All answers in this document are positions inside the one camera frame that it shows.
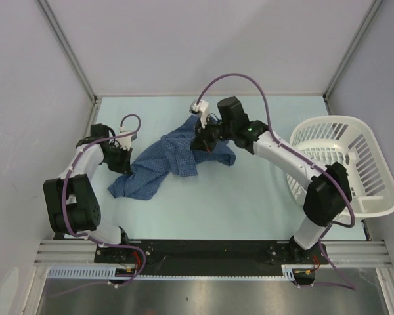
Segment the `blue checkered long sleeve shirt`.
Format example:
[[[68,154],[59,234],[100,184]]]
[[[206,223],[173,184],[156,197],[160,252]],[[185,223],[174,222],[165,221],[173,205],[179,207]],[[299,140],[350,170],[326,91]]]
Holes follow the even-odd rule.
[[[127,197],[150,200],[168,174],[193,177],[198,174],[197,165],[217,162],[228,167],[236,162],[236,154],[227,141],[218,142],[210,152],[191,150],[195,138],[196,116],[190,116],[182,125],[144,150],[131,164],[132,173],[118,177],[108,187],[113,198]]]

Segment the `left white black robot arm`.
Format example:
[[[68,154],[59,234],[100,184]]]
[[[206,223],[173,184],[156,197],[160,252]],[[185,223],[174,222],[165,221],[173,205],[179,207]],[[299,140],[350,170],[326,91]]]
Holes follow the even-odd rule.
[[[46,180],[43,193],[51,228],[56,233],[95,240],[109,247],[116,261],[127,261],[132,254],[123,228],[105,221],[91,180],[98,166],[130,175],[132,142],[137,135],[120,127],[120,133],[103,124],[91,126],[90,135],[79,140],[69,166],[57,177]]]

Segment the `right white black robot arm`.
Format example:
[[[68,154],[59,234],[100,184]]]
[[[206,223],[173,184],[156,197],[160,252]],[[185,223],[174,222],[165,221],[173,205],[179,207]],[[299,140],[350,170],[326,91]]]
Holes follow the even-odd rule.
[[[306,192],[305,218],[289,240],[289,252],[295,262],[306,263],[313,256],[313,248],[336,223],[336,217],[351,208],[346,168],[338,162],[326,165],[291,147],[267,124],[250,120],[235,96],[221,100],[217,108],[220,119],[210,116],[206,101],[190,106],[190,112],[198,117],[191,149],[212,152],[220,141],[229,140],[295,179]]]

